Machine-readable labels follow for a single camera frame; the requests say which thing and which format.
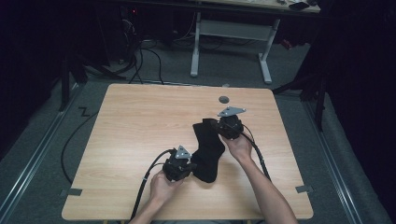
person's left hand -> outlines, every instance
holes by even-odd
[[[183,179],[176,182],[169,181],[163,170],[151,179],[150,199],[156,203],[167,203],[175,195],[178,187],[183,183]]]

light wood surface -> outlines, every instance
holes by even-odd
[[[276,0],[197,0],[197,2],[207,2],[207,3],[220,3],[226,5],[237,5],[244,7],[263,7],[263,8],[272,8],[272,9],[280,9],[280,10],[290,10],[289,5],[294,4],[294,2],[290,0],[285,0],[286,5],[279,4]],[[299,12],[313,12],[319,13],[320,7],[308,7]]]
[[[160,85],[110,85],[81,159],[73,189],[63,210],[67,220],[129,219],[142,177],[154,159],[182,145],[190,153],[198,148],[192,124],[217,114],[227,105],[243,107],[238,118],[252,131],[273,183],[289,201],[297,218],[313,211],[302,186],[274,95],[265,89],[185,87]],[[255,151],[252,156],[260,167]],[[169,154],[159,162],[164,162]],[[149,177],[139,207],[149,197]],[[225,150],[219,159],[218,178],[207,184],[192,174],[157,219],[260,219],[253,190],[236,160]]]

gray floor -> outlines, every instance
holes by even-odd
[[[190,77],[191,47],[173,45],[165,47],[153,42],[145,46],[154,46],[161,57],[162,78],[165,83],[185,83],[194,85],[223,86],[274,89],[293,80],[309,46],[300,46],[286,50],[274,45],[268,58],[273,84],[263,83],[257,55],[245,53],[244,49],[256,50],[259,43],[251,43],[242,47],[235,44],[222,45],[216,50],[201,50],[199,76]],[[214,44],[203,45],[213,48]],[[147,50],[143,50],[144,62],[140,77],[146,83],[158,83],[158,58]],[[126,73],[131,77],[134,69]],[[52,97],[32,116],[15,146],[0,162],[0,202],[4,202],[0,211],[0,220],[7,223],[101,223],[70,222],[62,219],[61,213],[65,197],[60,196],[62,189],[70,186],[61,169],[61,154],[67,139],[87,117],[83,117],[81,107],[86,107],[86,114],[96,112],[102,103],[106,88],[114,83],[105,77],[90,76],[85,86],[74,91],[75,100],[66,113],[59,114],[60,86],[53,90]],[[300,223],[391,223],[388,215],[378,202],[370,182],[364,175],[353,151],[344,135],[341,125],[332,110],[332,103],[326,98],[326,109],[323,115],[323,133],[318,133],[310,117],[311,105],[315,102],[303,103],[297,91],[286,91],[276,96],[282,119],[284,121],[293,152],[298,162],[306,185],[313,188],[309,198],[314,209],[314,216]],[[55,118],[62,117],[59,129],[54,135],[47,136],[47,145],[40,142]],[[65,170],[74,176],[84,147],[91,133],[94,118],[83,125],[71,138],[64,153]],[[37,169],[32,170],[26,189],[10,201],[10,192],[24,174],[23,169],[31,164],[29,160],[35,156],[38,148],[44,148],[36,163]],[[343,177],[346,189],[337,188],[339,183],[334,179],[334,170],[329,167],[329,156],[323,148],[329,149],[336,167]],[[351,210],[343,203],[343,192],[348,192],[358,214],[350,215]]]

gray circular object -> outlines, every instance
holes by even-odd
[[[230,99],[229,99],[227,96],[220,96],[220,97],[219,97],[219,101],[220,101],[222,104],[228,104],[228,103],[230,102]]]

forearm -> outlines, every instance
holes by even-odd
[[[297,223],[294,213],[288,202],[265,177],[260,168],[251,159],[239,161],[256,195],[257,203],[265,220],[270,223]]]
[[[136,214],[129,224],[149,224],[155,215],[161,210],[163,204],[149,200]]]

